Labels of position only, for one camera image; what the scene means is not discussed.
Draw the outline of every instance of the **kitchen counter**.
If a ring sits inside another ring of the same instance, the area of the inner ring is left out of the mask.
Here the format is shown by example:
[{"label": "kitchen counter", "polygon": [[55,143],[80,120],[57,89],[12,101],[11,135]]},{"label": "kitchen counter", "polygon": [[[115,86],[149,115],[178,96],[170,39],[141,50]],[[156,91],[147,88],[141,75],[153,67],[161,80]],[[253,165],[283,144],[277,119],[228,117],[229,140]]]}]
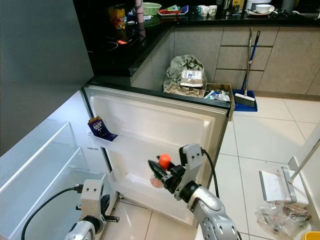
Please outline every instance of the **kitchen counter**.
[{"label": "kitchen counter", "polygon": [[154,16],[144,23],[146,37],[132,47],[127,47],[117,54],[110,52],[91,53],[90,62],[95,76],[124,76],[132,77],[143,61],[152,52],[157,43],[172,26],[259,26],[259,27],[320,27],[320,20],[315,19],[316,13],[312,13],[305,18],[296,19],[270,19],[267,16],[250,16],[246,13],[221,16],[199,16],[194,7],[190,7],[189,12],[184,16],[161,17]]}]

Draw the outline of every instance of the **refrigerator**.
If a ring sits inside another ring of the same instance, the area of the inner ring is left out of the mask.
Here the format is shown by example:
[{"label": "refrigerator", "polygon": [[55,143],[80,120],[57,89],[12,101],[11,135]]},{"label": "refrigerator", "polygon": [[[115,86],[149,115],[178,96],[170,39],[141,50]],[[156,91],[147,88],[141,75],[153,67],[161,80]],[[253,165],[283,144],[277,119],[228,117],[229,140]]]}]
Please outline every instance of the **refrigerator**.
[{"label": "refrigerator", "polygon": [[[107,215],[120,193],[196,227],[185,202],[151,185],[148,160],[166,153],[180,164],[179,148],[198,143],[216,161],[231,103],[95,80],[71,0],[4,0],[0,11],[0,240],[20,239],[44,201],[86,179],[103,181]],[[92,134],[96,116],[118,135],[113,141]],[[211,181],[205,158],[196,181]],[[75,191],[57,197],[26,239],[64,239],[80,217],[77,204]]]}]

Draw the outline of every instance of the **orange ball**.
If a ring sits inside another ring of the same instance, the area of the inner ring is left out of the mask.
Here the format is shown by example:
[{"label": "orange ball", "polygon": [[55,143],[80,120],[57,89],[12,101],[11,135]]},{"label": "orange ball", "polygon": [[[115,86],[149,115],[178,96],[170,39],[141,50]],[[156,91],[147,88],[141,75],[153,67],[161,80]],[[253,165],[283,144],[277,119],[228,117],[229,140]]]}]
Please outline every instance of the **orange ball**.
[{"label": "orange ball", "polygon": [[171,162],[171,157],[170,157],[169,154],[166,154],[166,153],[161,154],[158,163],[159,163],[159,165],[160,165],[161,167],[164,168],[164,170],[167,170],[167,169],[168,169],[168,167],[169,167],[169,165],[170,165],[170,162]]}]

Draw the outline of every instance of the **green basket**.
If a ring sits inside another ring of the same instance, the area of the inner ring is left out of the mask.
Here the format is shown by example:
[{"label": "green basket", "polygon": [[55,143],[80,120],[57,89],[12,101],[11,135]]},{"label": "green basket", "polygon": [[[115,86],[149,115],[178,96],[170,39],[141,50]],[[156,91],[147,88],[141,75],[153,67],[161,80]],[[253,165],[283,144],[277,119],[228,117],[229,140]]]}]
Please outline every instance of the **green basket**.
[{"label": "green basket", "polygon": [[143,3],[143,15],[157,15],[161,5],[154,2],[144,2]]}]

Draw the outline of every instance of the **white tile floor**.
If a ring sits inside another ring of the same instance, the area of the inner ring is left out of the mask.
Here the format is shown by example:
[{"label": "white tile floor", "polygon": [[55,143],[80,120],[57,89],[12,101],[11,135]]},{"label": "white tile floor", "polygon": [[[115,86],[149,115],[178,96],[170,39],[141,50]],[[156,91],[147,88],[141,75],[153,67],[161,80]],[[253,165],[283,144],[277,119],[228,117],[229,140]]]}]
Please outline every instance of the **white tile floor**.
[{"label": "white tile floor", "polygon": [[[220,198],[243,240],[283,239],[257,223],[264,204],[259,170],[284,166],[320,121],[320,102],[257,97],[258,112],[234,112],[217,160]],[[191,229],[136,203],[122,199],[102,240],[203,240]]]}]

